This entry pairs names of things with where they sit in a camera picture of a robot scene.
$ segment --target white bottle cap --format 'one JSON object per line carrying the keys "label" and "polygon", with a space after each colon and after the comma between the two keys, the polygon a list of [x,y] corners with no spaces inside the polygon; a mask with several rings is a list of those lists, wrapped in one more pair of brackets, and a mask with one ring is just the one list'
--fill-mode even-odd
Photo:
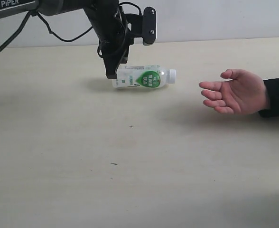
{"label": "white bottle cap", "polygon": [[169,75],[167,75],[167,82],[169,84],[174,84],[177,79],[177,71],[176,70],[169,70]]}

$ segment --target beige table surface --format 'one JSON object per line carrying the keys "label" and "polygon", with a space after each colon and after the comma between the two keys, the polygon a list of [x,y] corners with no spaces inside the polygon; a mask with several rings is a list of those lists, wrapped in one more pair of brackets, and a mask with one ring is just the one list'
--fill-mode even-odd
{"label": "beige table surface", "polygon": [[151,64],[177,83],[116,91],[95,46],[0,54],[0,228],[279,228],[279,118],[219,115],[198,87],[279,77],[279,38],[131,47]]}

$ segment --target white wall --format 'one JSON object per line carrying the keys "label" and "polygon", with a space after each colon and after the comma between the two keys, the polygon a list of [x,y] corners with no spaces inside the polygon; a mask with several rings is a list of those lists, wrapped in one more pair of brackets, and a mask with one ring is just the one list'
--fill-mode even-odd
{"label": "white wall", "polygon": [[[279,37],[279,0],[133,0],[158,10],[158,42]],[[129,6],[125,11],[136,12]],[[0,20],[0,44],[19,26],[24,14]],[[85,13],[75,11],[47,18],[64,38],[87,30]],[[94,32],[72,45],[96,44]],[[11,47],[66,45],[48,34],[38,18],[31,18]]]}

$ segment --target green bottle label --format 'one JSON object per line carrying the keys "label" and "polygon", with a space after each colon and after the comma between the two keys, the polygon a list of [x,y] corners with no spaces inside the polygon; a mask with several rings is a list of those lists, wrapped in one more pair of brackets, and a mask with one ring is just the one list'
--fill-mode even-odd
{"label": "green bottle label", "polygon": [[144,87],[157,88],[160,85],[160,76],[155,71],[146,71],[136,82]]}

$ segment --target human hand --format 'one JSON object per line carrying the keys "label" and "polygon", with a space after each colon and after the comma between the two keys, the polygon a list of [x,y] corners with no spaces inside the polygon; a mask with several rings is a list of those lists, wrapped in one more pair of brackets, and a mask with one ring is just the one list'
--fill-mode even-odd
{"label": "human hand", "polygon": [[228,69],[221,73],[223,82],[201,82],[204,104],[222,114],[253,114],[270,109],[263,80],[246,70]]}

